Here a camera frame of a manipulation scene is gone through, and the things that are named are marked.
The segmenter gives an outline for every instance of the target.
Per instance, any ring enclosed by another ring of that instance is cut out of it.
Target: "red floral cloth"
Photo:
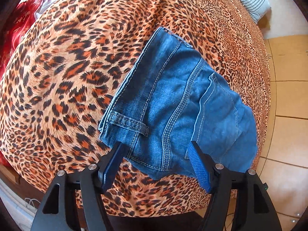
[[[5,71],[13,52],[22,37],[35,22],[34,13],[42,5],[43,0],[27,0],[17,5],[7,19],[0,36],[0,77]],[[0,152],[0,164],[10,166],[4,155]]]

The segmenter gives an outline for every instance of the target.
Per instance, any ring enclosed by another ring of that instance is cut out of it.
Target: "denim fabric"
[[[257,152],[251,109],[201,55],[180,37],[158,28],[108,106],[100,140],[130,147],[126,159],[158,180],[196,177],[187,146],[231,170],[245,172]]]

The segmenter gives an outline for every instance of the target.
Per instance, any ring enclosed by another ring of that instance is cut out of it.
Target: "ribbed blue pad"
[[[205,191],[208,193],[211,190],[210,181],[209,181],[209,173],[206,170],[205,166],[203,165],[201,158],[197,154],[193,144],[190,142],[188,147],[188,157],[190,160],[190,163],[193,167],[193,170],[196,174],[197,180],[199,182],[199,185],[205,189]]]

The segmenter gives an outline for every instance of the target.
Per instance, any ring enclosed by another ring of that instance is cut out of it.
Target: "silver bolt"
[[[57,173],[58,176],[62,176],[62,175],[64,175],[64,174],[65,174],[65,171],[64,171],[64,170],[60,170],[60,171],[58,171],[58,173]]]
[[[89,165],[89,169],[90,170],[94,170],[94,169],[96,169],[97,168],[97,165],[96,164],[90,164]]]
[[[224,165],[222,165],[222,164],[220,164],[220,163],[217,163],[217,164],[215,165],[215,167],[216,167],[217,169],[223,169],[223,168],[224,168]]]
[[[253,169],[249,169],[248,173],[252,176],[254,176],[256,174],[256,171],[254,171]]]

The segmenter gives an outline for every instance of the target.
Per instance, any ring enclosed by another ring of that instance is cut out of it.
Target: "back pocket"
[[[191,140],[219,163],[238,137],[238,112],[227,92],[227,82],[218,76],[212,73],[209,77],[210,86],[200,99]]]

